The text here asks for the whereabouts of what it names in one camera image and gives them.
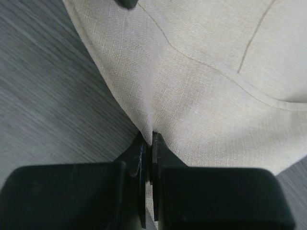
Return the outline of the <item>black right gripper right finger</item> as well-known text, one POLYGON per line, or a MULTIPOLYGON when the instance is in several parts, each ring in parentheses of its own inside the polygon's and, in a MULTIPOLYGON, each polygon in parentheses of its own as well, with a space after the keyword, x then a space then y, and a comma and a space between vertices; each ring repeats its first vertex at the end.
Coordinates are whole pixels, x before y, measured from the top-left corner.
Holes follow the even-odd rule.
POLYGON ((153 134, 154 220, 161 230, 293 230, 277 178, 260 168, 187 166, 153 134))

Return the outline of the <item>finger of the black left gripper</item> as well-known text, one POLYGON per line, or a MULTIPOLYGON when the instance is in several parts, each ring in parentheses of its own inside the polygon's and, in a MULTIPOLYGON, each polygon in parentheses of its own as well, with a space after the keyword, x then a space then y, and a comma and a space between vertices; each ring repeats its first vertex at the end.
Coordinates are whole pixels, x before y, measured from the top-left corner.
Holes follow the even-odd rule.
POLYGON ((132 10, 136 7, 138 0, 115 0, 115 2, 122 8, 132 10))

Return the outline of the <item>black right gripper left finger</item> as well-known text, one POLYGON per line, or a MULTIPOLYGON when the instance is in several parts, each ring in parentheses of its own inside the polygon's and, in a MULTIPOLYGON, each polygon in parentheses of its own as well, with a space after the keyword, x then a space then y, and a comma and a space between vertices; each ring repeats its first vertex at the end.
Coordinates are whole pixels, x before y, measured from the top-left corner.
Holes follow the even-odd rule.
POLYGON ((112 162, 15 169, 0 191, 1 229, 146 228, 146 152, 138 134, 112 162))

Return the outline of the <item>beige cloth napkin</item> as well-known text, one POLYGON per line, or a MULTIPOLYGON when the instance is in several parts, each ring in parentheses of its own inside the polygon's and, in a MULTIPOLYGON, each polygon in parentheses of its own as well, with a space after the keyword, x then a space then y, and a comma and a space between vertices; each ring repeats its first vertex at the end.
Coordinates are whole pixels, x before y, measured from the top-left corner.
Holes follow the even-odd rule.
POLYGON ((66 0, 113 96, 148 143, 191 166, 280 173, 307 154, 304 0, 66 0))

